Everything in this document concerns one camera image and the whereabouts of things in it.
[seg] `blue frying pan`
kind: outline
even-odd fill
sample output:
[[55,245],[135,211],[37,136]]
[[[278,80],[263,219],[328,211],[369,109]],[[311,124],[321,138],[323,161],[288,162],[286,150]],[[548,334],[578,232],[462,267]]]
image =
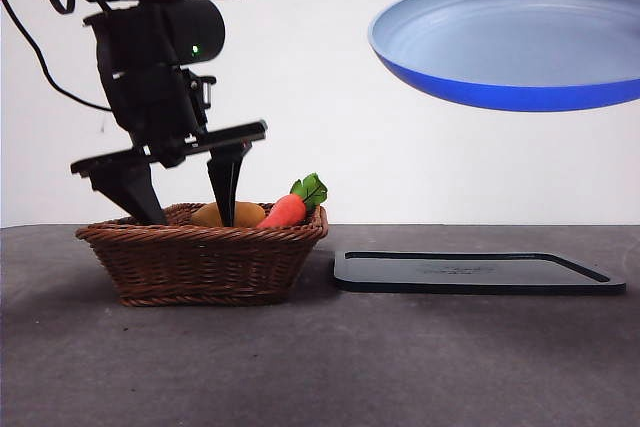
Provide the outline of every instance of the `blue frying pan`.
[[548,112],[640,98],[640,0],[401,0],[369,42],[402,81],[459,104]]

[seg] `potato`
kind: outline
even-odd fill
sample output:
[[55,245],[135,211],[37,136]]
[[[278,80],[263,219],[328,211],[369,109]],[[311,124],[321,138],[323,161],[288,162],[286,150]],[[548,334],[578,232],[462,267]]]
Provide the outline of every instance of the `potato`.
[[[255,227],[265,218],[262,207],[252,202],[236,202],[234,227]],[[223,227],[218,204],[203,205],[191,215],[191,223],[203,227]]]

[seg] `toy carrot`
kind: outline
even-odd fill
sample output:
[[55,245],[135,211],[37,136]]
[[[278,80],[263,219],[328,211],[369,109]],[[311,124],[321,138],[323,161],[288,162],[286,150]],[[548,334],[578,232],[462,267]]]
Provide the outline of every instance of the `toy carrot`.
[[269,215],[256,227],[285,227],[305,219],[308,213],[327,199],[327,187],[313,173],[297,180],[291,192],[273,204]]

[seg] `gray floor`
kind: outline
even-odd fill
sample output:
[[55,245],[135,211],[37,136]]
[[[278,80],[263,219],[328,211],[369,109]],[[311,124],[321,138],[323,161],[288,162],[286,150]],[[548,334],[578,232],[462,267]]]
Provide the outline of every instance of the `gray floor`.
[[[633,427],[640,227],[331,226],[289,302],[121,307],[73,226],[2,231],[2,425]],[[545,251],[612,297],[364,294],[336,250]]]

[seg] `wicker basket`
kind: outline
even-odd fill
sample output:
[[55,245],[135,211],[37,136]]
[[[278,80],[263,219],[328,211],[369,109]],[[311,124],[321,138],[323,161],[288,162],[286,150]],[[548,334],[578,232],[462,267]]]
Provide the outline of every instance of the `wicker basket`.
[[[300,225],[277,228],[189,225],[203,204],[165,209],[169,225],[132,218],[78,229],[127,306],[263,305],[282,302],[315,243],[327,235],[322,207]],[[272,204],[261,204],[267,211]]]

